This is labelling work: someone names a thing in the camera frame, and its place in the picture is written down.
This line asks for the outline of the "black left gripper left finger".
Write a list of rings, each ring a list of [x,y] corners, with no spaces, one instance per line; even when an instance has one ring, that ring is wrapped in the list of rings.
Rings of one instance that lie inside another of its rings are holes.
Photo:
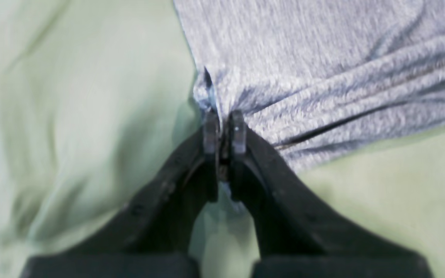
[[[22,278],[198,278],[188,255],[197,216],[218,198],[219,118],[195,134],[122,209],[90,237],[29,259]]]

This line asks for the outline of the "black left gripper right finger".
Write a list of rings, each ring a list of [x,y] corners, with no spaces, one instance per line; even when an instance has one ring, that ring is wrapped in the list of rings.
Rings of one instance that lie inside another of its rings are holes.
[[[340,215],[308,189],[277,151],[245,123],[228,121],[233,200],[255,224],[261,259],[253,278],[431,278],[417,252]]]

